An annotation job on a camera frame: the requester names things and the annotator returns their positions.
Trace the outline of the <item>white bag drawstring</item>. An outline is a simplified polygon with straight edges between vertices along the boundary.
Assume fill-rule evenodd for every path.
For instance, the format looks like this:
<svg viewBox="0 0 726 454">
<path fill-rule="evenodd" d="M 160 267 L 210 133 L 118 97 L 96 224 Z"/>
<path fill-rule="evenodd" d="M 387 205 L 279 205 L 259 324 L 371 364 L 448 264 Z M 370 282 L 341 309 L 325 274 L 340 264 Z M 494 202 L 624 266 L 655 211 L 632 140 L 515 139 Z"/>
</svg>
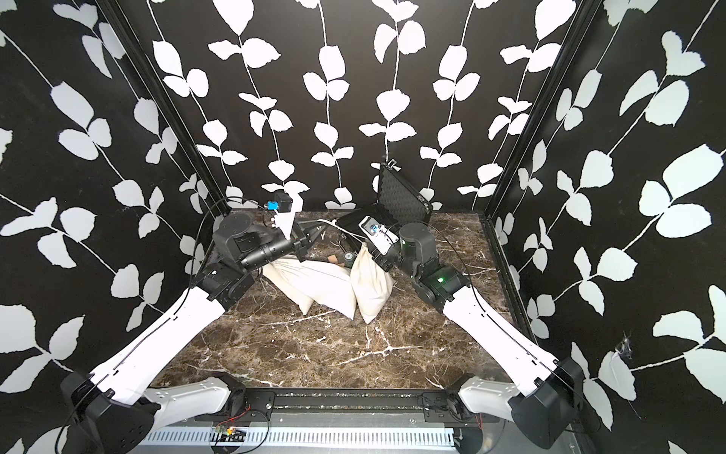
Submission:
<svg viewBox="0 0 726 454">
<path fill-rule="evenodd" d="M 344 229 L 343 227 L 339 226 L 336 221 L 329 221 L 329 219 L 315 219 L 315 221 L 322 222 L 323 224 L 326 224 L 328 226 L 334 227 L 335 229 L 337 229 L 340 232 L 346 234 L 347 236 L 351 236 L 352 238 L 356 238 L 356 239 L 361 240 L 361 241 L 367 239 L 367 238 L 365 238 L 364 236 L 362 236 L 360 234 L 352 233 L 352 232 Z"/>
</svg>

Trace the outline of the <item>white cloth bag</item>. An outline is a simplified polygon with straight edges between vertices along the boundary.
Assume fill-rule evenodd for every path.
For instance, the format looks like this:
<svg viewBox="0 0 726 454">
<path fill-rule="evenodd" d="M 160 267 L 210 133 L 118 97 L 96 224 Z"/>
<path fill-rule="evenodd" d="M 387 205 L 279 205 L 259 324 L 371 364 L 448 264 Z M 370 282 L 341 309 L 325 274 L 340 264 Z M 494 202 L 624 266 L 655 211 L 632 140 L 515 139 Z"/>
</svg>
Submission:
<svg viewBox="0 0 726 454">
<path fill-rule="evenodd" d="M 380 268 L 363 243 L 351 268 L 351 284 L 365 323 L 372 323 L 391 297 L 393 279 Z"/>
</svg>

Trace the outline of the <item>beige cloth bag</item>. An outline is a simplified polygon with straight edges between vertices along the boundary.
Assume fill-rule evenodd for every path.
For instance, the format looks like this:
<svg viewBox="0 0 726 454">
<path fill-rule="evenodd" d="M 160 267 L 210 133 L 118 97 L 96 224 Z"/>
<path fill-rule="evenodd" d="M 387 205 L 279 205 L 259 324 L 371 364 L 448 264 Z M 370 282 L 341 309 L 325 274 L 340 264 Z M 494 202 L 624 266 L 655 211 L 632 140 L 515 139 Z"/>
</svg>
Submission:
<svg viewBox="0 0 726 454">
<path fill-rule="evenodd" d="M 273 265 L 314 303 L 336 310 L 348 319 L 355 318 L 357 299 L 346 268 L 323 261 L 300 262 L 294 258 L 281 258 Z"/>
</svg>

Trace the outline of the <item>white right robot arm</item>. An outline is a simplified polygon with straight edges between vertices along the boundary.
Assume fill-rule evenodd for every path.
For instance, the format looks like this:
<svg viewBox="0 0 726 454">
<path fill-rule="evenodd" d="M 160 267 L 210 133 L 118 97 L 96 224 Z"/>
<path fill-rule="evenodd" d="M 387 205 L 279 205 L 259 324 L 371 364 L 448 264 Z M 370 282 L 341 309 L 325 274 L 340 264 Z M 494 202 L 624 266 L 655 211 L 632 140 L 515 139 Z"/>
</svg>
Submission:
<svg viewBox="0 0 726 454">
<path fill-rule="evenodd" d="M 540 348 L 487 304 L 467 274 L 442 262 L 427 225 L 392 230 L 366 217 L 359 227 L 383 259 L 408 276 L 419 298 L 466 331 L 510 379 L 468 378 L 455 402 L 470 414 L 510 421 L 535 446 L 552 448 L 584 408 L 582 367 Z"/>
</svg>

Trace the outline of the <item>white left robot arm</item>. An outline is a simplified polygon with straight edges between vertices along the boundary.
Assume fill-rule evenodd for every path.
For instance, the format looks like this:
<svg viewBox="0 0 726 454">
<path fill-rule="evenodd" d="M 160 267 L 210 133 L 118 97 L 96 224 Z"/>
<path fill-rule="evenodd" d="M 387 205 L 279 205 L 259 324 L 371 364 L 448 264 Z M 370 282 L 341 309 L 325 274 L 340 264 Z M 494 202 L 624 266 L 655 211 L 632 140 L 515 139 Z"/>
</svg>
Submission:
<svg viewBox="0 0 726 454">
<path fill-rule="evenodd" d="M 233 211 L 212 235 L 217 260 L 194 272 L 188 288 L 157 321 L 90 374 L 62 382 L 69 419 L 98 453 L 128 453 L 151 431 L 206 414 L 242 413 L 245 387 L 227 374 L 169 389 L 149 387 L 210 323 L 238 303 L 255 271 L 286 255 L 306 259 L 326 230 L 322 221 L 277 215 L 272 227 Z"/>
</svg>

